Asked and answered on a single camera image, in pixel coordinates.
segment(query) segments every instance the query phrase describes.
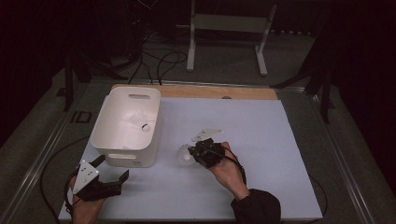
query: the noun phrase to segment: black cable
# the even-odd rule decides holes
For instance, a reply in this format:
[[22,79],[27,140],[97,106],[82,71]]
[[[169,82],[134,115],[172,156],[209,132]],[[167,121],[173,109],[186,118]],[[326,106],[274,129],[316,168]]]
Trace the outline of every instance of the black cable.
[[150,79],[150,85],[153,85],[154,83],[153,83],[153,79],[152,79],[151,73],[149,72],[149,65],[143,62],[143,58],[141,59],[141,63],[143,64],[143,66],[146,69],[148,78]]
[[66,212],[68,214],[70,214],[70,217],[73,220],[73,206],[79,202],[79,200],[76,203],[71,204],[69,202],[69,198],[67,197],[67,192],[69,191],[69,183],[72,180],[72,178],[74,176],[76,176],[78,174],[78,169],[76,169],[66,180],[66,182],[64,183],[64,203],[66,206]]
[[101,63],[98,62],[99,64],[101,64],[102,66],[106,67],[107,69],[111,69],[114,72],[119,72],[119,71],[123,71],[131,66],[133,66],[136,63],[137,60],[133,61],[132,59],[130,59],[128,57],[128,62],[126,63],[120,63],[120,64],[116,64],[116,65],[108,65],[105,63]]
[[[227,147],[224,147],[224,146],[222,146],[222,147],[223,147],[224,149],[227,149],[229,152],[231,152],[231,150],[228,149]],[[241,172],[242,178],[243,178],[243,180],[244,180],[244,183],[245,183],[245,185],[246,185],[246,183],[247,183],[247,177],[246,177],[246,174],[245,174],[245,169],[244,169],[244,167],[241,165],[241,163],[239,162],[239,160],[236,158],[235,154],[233,154],[233,153],[231,152],[231,154],[233,154],[233,156],[235,157],[235,160],[234,160],[234,159],[232,159],[232,158],[230,158],[230,157],[228,157],[228,156],[221,155],[221,154],[219,154],[218,152],[212,151],[212,150],[210,150],[210,149],[204,148],[204,150],[205,150],[205,151],[208,151],[208,152],[211,152],[211,153],[213,153],[213,154],[215,154],[215,155],[217,155],[217,156],[219,156],[219,157],[221,157],[221,158],[223,158],[223,159],[226,159],[226,160],[228,160],[228,161],[231,161],[231,162],[235,163],[235,164],[238,166],[239,171]]]
[[54,217],[56,223],[61,223],[61,222],[60,222],[60,220],[58,219],[58,216],[56,215],[55,210],[52,208],[52,206],[50,205],[50,202],[48,201],[48,199],[47,199],[47,197],[46,197],[46,195],[45,195],[44,187],[43,187],[44,173],[46,172],[47,167],[49,166],[50,162],[51,162],[60,152],[64,151],[64,150],[67,149],[68,147],[71,147],[71,146],[73,146],[74,144],[76,144],[76,143],[78,143],[78,142],[81,142],[81,141],[83,141],[83,140],[85,140],[85,139],[88,139],[88,138],[89,138],[89,136],[86,136],[86,137],[80,138],[80,139],[78,139],[78,140],[76,140],[76,141],[74,141],[74,142],[72,142],[72,143],[69,143],[69,144],[67,144],[67,145],[64,146],[64,147],[61,147],[61,149],[59,149],[58,151],[56,151],[55,153],[53,153],[53,154],[49,157],[49,160],[46,162],[46,164],[45,164],[43,170],[41,171],[41,174],[40,174],[40,181],[39,181],[39,187],[40,187],[41,197],[43,198],[44,203],[46,204],[46,206],[47,206],[48,209],[50,210],[50,212],[51,212],[52,216]]
[[[326,216],[327,209],[328,209],[328,206],[329,206],[328,205],[328,198],[327,198],[326,190],[324,190],[323,186],[321,186],[321,184],[312,175],[308,174],[308,176],[309,176],[309,178],[311,178],[319,186],[320,190],[323,192],[324,200],[325,200],[325,207],[323,209],[322,216],[324,217],[324,216]],[[312,220],[312,221],[309,221],[309,222],[305,222],[303,224],[311,224],[311,223],[315,223],[317,221],[320,221],[320,219],[315,219],[315,220]]]
[[162,34],[159,34],[157,32],[149,35],[149,37],[148,37],[148,41],[149,42],[154,42],[154,43],[166,43],[166,42],[174,40],[174,39],[175,38],[173,36],[162,35]]
[[146,52],[146,51],[144,51],[144,50],[142,50],[142,52],[145,53],[145,54],[147,54],[148,56],[150,56],[150,57],[152,57],[152,58],[157,59],[157,60],[163,60],[164,63],[183,63],[184,61],[187,60],[187,54],[186,54],[186,53],[179,52],[179,51],[176,51],[176,50],[174,50],[174,49],[162,49],[162,50],[171,50],[173,53],[183,54],[183,55],[185,56],[185,58],[184,58],[183,60],[181,60],[181,61],[177,60],[177,61],[174,61],[174,62],[170,62],[170,61],[164,60],[163,57],[162,57],[162,58],[159,58],[159,57],[157,57],[157,56],[155,56],[155,55],[152,55],[152,54],[150,54],[150,53],[148,53],[148,52]]
[[[170,55],[173,55],[173,54],[176,54],[176,56],[177,56],[177,60],[175,62],[168,62],[165,60],[166,57],[169,57]],[[184,56],[184,58],[182,60],[180,60],[180,56],[179,56],[180,54]],[[167,72],[169,72],[172,68],[174,68],[177,64],[185,62],[187,60],[187,54],[185,54],[183,52],[179,52],[179,51],[172,51],[170,53],[163,55],[163,57],[159,60],[160,61],[158,62],[158,65],[157,65],[157,78],[158,78],[158,81],[160,82],[160,85],[162,85],[163,84],[163,76]],[[170,63],[170,64],[172,64],[172,66],[170,66],[166,71],[164,71],[162,74],[160,74],[160,67],[161,67],[162,63]]]
[[134,70],[134,73],[133,73],[133,74],[131,75],[131,77],[129,78],[128,84],[131,84],[132,79],[134,78],[134,76],[136,76],[137,72],[138,72],[139,69],[140,69],[140,66],[142,65],[142,53],[140,53],[138,60],[139,60],[139,65],[137,66],[137,68]]

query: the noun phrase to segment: white plastic bin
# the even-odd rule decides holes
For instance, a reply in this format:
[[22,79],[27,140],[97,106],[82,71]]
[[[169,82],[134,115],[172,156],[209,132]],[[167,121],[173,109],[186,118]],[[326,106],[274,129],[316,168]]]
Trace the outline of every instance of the white plastic bin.
[[[160,138],[161,94],[156,89],[117,87],[108,95],[93,128],[91,143],[111,166],[150,167]],[[142,117],[149,126],[136,124]]]

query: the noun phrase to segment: metal frame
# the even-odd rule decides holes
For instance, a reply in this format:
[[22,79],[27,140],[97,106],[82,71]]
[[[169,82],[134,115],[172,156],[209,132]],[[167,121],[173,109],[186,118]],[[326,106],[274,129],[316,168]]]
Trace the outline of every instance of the metal frame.
[[260,45],[256,46],[255,51],[257,63],[259,64],[260,75],[266,77],[268,75],[268,71],[262,51],[264,49],[265,42],[267,41],[275,12],[276,5],[272,5],[271,11],[266,18],[196,14],[195,0],[191,0],[190,47],[187,59],[187,71],[192,72],[194,70],[196,29],[239,31],[262,33],[262,41]]
[[[139,83],[149,83],[145,80],[140,80]],[[268,88],[266,86],[251,86],[251,85],[229,85],[229,84],[208,84],[208,83],[186,83],[186,82],[169,82],[167,85],[192,85],[192,86],[200,86],[200,85],[208,85],[208,86],[228,86],[228,87],[261,87],[261,88]],[[80,99],[85,90],[78,89],[77,99]],[[288,93],[304,93],[304,88],[293,88],[293,87],[286,87],[282,90],[276,90],[276,92],[288,92]],[[320,111],[319,111],[319,99],[316,95],[309,97],[311,105],[314,108],[316,113],[318,122],[320,122],[322,129],[327,134],[328,140],[330,141],[331,148],[332,148],[332,155],[335,160],[335,163],[340,171],[340,175],[344,180],[346,185],[346,189],[351,197],[351,201],[355,205],[356,211],[358,216],[361,219],[361,223],[375,223],[375,219],[373,214],[370,211],[364,197],[361,193],[361,188],[359,187],[357,181],[353,177],[349,166],[347,165],[347,161],[342,153],[341,148],[338,146],[338,143],[333,135],[333,130],[331,129],[330,125],[325,123],[324,120],[321,118]],[[50,135],[47,144],[41,150],[40,155],[36,158],[34,164],[31,166],[29,171],[26,173],[26,176],[21,182],[20,187],[16,190],[11,202],[7,206],[4,214],[0,216],[0,223],[12,223],[15,221],[16,216],[21,211],[22,206],[26,202],[28,196],[30,195],[36,181],[39,178],[39,174],[44,167],[45,161],[48,160],[50,157],[50,153],[53,152],[59,139],[61,138],[65,124],[70,118],[72,118],[72,111],[76,107],[78,100],[71,104],[71,108],[68,112],[65,112],[63,117],[59,120],[58,124],[53,130],[53,133]]]

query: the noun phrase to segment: small white object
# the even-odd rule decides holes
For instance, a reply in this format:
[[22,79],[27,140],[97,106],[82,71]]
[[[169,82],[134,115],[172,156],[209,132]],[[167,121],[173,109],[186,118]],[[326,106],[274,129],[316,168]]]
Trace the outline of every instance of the small white object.
[[149,124],[145,119],[145,114],[143,111],[139,110],[136,113],[133,113],[131,116],[131,121],[134,125],[141,128],[144,132],[149,131]]
[[203,129],[191,140],[192,142],[205,141],[206,139],[216,136],[220,133],[224,133],[224,131],[222,129]]
[[93,179],[99,176],[99,171],[96,170],[89,162],[82,161],[79,166],[76,184],[73,187],[73,193],[77,194],[85,186],[87,186]]
[[189,145],[181,146],[177,151],[177,160],[180,164],[191,165],[195,163],[194,157],[189,152]]

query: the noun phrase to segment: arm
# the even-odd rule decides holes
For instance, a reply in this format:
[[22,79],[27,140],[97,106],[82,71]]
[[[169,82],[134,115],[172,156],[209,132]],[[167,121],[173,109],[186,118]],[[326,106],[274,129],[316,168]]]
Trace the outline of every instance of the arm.
[[[70,188],[76,183],[76,176],[70,180]],[[106,199],[100,199],[94,202],[84,202],[78,196],[73,194],[73,224],[92,224],[96,221],[99,212]]]
[[[231,150],[227,142],[221,143],[223,147]],[[225,155],[236,159],[233,154],[225,150]],[[231,161],[221,160],[219,164],[209,168],[220,184],[229,190],[235,199],[231,206],[237,223],[279,223],[280,203],[272,194],[251,189],[244,184],[242,175]]]

